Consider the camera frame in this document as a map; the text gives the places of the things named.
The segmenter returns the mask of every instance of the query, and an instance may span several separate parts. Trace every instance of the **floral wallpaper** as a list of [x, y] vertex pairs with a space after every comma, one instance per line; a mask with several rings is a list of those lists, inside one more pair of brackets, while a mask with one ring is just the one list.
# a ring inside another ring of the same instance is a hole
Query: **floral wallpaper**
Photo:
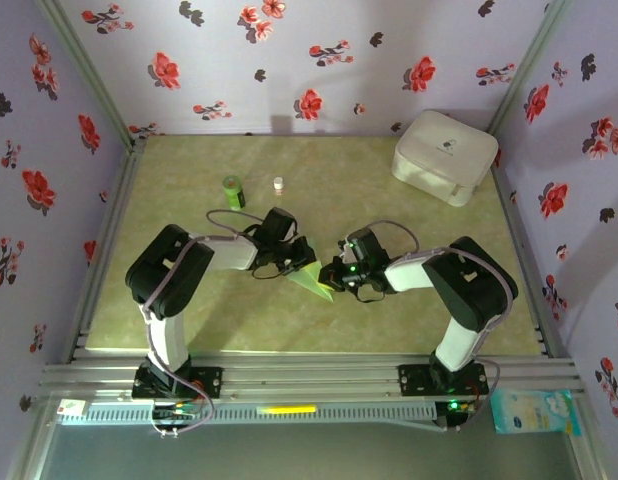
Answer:
[[0, 478], [61, 361], [123, 153], [34, 3], [1, 6]]
[[[400, 135], [427, 108], [484, 129], [547, 7], [59, 3], [132, 136], [148, 125], [154, 134]], [[540, 92], [531, 118], [542, 101]]]
[[[494, 13], [499, 7], [492, 5]], [[618, 0], [575, 2], [497, 133], [495, 172], [538, 298], [576, 360], [618, 478]]]

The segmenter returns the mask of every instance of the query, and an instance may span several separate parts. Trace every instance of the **table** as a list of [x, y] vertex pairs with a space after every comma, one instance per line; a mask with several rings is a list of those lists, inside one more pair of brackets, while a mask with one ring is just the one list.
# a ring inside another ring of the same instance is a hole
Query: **table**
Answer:
[[[299, 221], [323, 263], [337, 241], [387, 218], [409, 226], [421, 248], [473, 237], [516, 280], [521, 294], [511, 316], [482, 350], [534, 355], [533, 329], [517, 257], [491, 175], [465, 207], [451, 207], [395, 179], [390, 172], [396, 138], [156, 136], [146, 145], [95, 311], [87, 348], [146, 351], [144, 324], [129, 289], [127, 269], [168, 223], [203, 234], [223, 234], [205, 213], [226, 208], [222, 179], [242, 178], [245, 212], [264, 216], [279, 206]], [[276, 196], [273, 178], [285, 179]], [[249, 222], [226, 215], [244, 228]], [[413, 241], [390, 225], [374, 227], [390, 256]], [[240, 271], [211, 272], [185, 310], [192, 353], [378, 352], [429, 353], [444, 335], [449, 313], [434, 289], [412, 290], [362, 304], [348, 294], [334, 303], [286, 278], [254, 280]]]

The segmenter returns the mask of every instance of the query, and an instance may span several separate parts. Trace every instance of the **white plastic box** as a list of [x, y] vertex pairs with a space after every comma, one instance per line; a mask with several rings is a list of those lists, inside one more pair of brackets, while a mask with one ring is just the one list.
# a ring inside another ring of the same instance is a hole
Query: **white plastic box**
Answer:
[[425, 110], [396, 145], [391, 172], [454, 207], [466, 205], [489, 171], [498, 141], [481, 130]]

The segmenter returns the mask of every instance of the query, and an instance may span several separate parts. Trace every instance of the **package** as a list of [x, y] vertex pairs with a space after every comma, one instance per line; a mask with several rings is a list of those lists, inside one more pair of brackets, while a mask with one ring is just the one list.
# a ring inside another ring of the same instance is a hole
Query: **package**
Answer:
[[491, 410], [497, 433], [565, 432], [580, 435], [569, 390], [496, 389]]
[[454, 207], [465, 205], [498, 152], [497, 140], [433, 110], [425, 110], [396, 145], [391, 172]]

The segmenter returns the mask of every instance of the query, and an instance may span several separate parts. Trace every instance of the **blue package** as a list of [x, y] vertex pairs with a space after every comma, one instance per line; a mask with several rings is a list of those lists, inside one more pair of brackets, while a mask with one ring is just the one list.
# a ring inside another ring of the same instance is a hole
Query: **blue package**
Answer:
[[496, 389], [491, 410], [497, 433], [565, 432], [580, 435], [569, 390]]

